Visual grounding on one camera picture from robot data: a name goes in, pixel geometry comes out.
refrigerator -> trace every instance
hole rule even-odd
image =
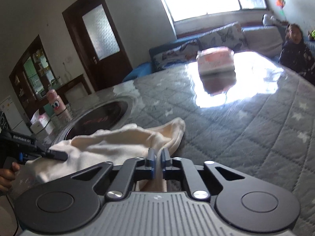
[[[22,116],[18,112],[18,109],[16,108],[11,96],[8,96],[0,103],[0,110],[4,112],[12,131],[25,134],[27,136],[32,134],[22,119]]]

door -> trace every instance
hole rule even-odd
[[[105,0],[78,0],[62,15],[94,89],[121,83],[132,67]]]

glass cabinet door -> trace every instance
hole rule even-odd
[[[40,67],[42,67],[43,71],[41,73],[47,77],[49,85],[51,87],[55,87],[55,85],[58,84],[58,82],[55,79],[53,72],[51,71],[49,67],[47,58],[45,57],[45,54],[43,53],[43,51],[41,49],[37,50],[36,54],[33,55],[33,59],[36,60],[40,64]]]
[[[23,67],[25,69],[27,78],[29,80],[30,85],[32,86],[34,90],[35,95],[40,99],[43,98],[44,95],[42,95],[41,93],[44,91],[44,86],[42,82],[40,81],[40,78],[36,72],[36,69],[35,69],[35,66],[33,64],[31,57],[27,59]]]

wall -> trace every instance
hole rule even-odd
[[[63,62],[72,78],[85,74],[62,16],[75,1],[0,0],[0,101],[11,95],[23,112],[8,76],[38,34],[54,73],[63,82],[70,79]],[[176,39],[161,0],[105,1],[133,67],[150,59],[150,48]]]
[[[275,0],[267,0],[277,18],[284,20]],[[286,0],[284,13],[290,23],[299,24],[306,35],[308,30],[315,29],[315,0]]]

gray ribbed plate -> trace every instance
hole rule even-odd
[[[38,234],[24,231],[22,236]],[[184,192],[131,192],[129,198],[107,203],[87,226],[69,236],[249,236],[224,223],[206,202]],[[294,236],[290,231],[279,236]]]

